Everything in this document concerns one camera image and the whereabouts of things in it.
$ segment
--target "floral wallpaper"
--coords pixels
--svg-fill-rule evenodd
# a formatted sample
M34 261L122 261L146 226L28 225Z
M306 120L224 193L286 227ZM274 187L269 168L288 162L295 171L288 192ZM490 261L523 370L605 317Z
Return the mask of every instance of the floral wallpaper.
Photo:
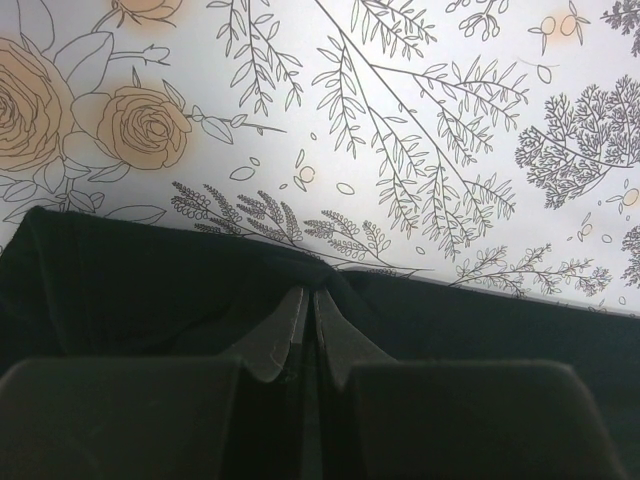
M640 0L0 0L34 206L640 311Z

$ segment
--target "rose illustration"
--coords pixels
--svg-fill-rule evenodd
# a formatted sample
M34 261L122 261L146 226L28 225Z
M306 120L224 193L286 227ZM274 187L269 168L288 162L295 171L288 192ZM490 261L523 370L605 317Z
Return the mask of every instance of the rose illustration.
M32 43L0 38L0 169L55 160L73 129L72 102L56 67Z
M182 0L114 0L113 9L147 20L166 20L175 13Z
M170 167L182 157L191 132L167 95L145 88L120 88L113 97L83 95L72 110L84 132L67 137L65 153L99 168L120 161L140 170Z

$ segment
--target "plant branch drawing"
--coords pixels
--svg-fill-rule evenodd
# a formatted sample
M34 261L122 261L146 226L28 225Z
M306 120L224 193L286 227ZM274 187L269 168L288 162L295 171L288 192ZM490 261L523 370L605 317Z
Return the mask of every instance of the plant branch drawing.
M622 35L630 35L633 32L633 45L631 53L634 57L640 54L640 0L617 0L601 17L611 25L613 30L622 30Z
M209 185L204 185L208 195L179 182L173 182L173 186L178 195L172 198L171 204L177 212L196 220L195 228L202 232L266 239L331 260L335 268L361 266L405 277L427 271L394 266L384 260L382 254L391 246L391 240L386 239L381 229L368 220L358 227L337 212L323 210L325 219L304 221L308 227L304 233L326 240L340 256L319 253L304 247L304 235L292 208L285 202L278 203L264 191L258 191L259 198L238 195L240 203L233 206L222 193Z
M640 288L640 225L626 233L622 240L622 251L631 253L631 258L621 278L627 281L627 287L635 285Z
M354 0L351 10L351 32L355 32L360 21L362 44L373 42L376 36L380 40L382 52L389 51L394 57L400 47L403 58L411 60L415 54L424 58L420 46L437 42L430 30L433 24L425 25L426 9L416 12L413 0L403 0L398 7L396 0Z
M544 256L551 252L551 245L528 248L517 263L508 263L507 247L479 250L477 261L471 264L466 259L462 265L456 267L458 280L451 286L467 284L482 285L487 288L497 288L512 294L517 298L525 297L531 288L528 282L539 286L543 295L562 293L562 284L574 285L576 290L592 297L602 292L611 282L609 270L593 267L593 260L571 259L564 261L559 267L544 267Z
M316 3L333 21L323 5ZM407 12L413 11L410 4L405 4ZM357 20L355 7L354 12L352 20ZM362 122L370 125L374 129L370 146L383 159L380 203L389 204L392 228L399 226L409 238L422 223L423 235L439 241L445 257L453 259L460 253L459 245L469 246L486 234L494 215L508 219L515 210L509 181L499 183L497 175L467 178L462 169L476 163L480 151L488 154L493 150L491 129L517 127L515 108L527 102L528 90L520 87L525 75L513 79L516 64L501 70L497 60L481 65L480 57L466 70L451 62L432 65L422 73L370 62L333 22L339 39L329 37L330 46L318 49L333 67L317 75L313 84L324 83L329 90L318 109L329 111L330 133L337 135L335 149L346 139L347 151L356 158L356 145L365 148L365 141L355 132ZM368 32L370 26L363 28ZM361 81L356 56L398 105L400 115L385 114L375 105L374 94L368 91L371 87ZM436 128L418 120L417 111L390 86L390 76L410 80L429 108L435 107ZM380 94L375 91L377 99Z
M484 29L482 31L482 41L486 42L490 37L500 35L500 26L496 15L492 14L492 10L497 6L497 14L501 15L509 9L509 0L475 0L478 5L485 4L484 10L469 15L458 25L458 29L464 31L464 36L469 38L476 33L476 28ZM471 5L471 0L455 0L447 5L446 12L454 13L458 7L466 8Z
M269 6L267 0L261 0ZM262 111L269 116L267 104L273 103L268 90L277 90L277 85L285 84L288 88L285 99L285 111L292 103L302 105L302 86L295 80L300 73L296 67L302 63L295 56L277 50L274 39L280 29L280 22L274 21L273 14L267 13L256 17L252 12L253 0L215 0L207 8L228 9L226 22L220 27L217 38L226 38L225 55L229 57L234 45L239 44L233 58L244 61L236 70L231 80L231 87L244 82L244 93L240 97L239 106L254 97L253 112Z
M545 103L547 129L520 135L516 162L529 183L546 190L547 208L595 188L612 169L640 161L640 84L629 76L607 92L588 86L575 103L564 94Z
M112 62L167 65L170 55L168 48L154 44L114 51L114 33L103 31L107 22L118 13L136 23L164 22L182 0L159 0L145 8L139 2L114 0L113 10L92 33L61 48L55 45L56 22L43 0L8 0L8 6L13 2L20 30L13 38L0 38L0 169L5 173L0 198L15 204L4 222L19 224L35 206L98 213L105 194L96 188L122 180L131 170L178 164L193 135L192 124L228 144L234 143L234 130L239 128L259 135L283 132L247 123L246 115L205 116L195 105L187 114L187 101L176 87L162 80L161 89L150 88L135 68L130 84L109 93L100 90ZM165 210L132 205L101 213L155 223Z

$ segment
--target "black fabric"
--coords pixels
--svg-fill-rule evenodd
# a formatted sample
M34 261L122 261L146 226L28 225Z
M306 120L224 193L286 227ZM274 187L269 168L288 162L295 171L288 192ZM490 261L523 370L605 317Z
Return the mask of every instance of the black fabric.
M614 440L640 446L640 321L364 272L242 238L34 209L0 257L0 372L43 355L216 354L293 285L404 359L574 366Z

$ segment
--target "black plastic part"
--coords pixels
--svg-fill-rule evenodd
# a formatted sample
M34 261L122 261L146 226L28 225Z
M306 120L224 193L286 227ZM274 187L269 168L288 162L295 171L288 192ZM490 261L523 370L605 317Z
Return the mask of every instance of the black plastic part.
M315 307L324 478L627 478L570 367L398 363L327 292Z
M292 289L217 357L14 366L0 380L0 478L299 478L307 309Z

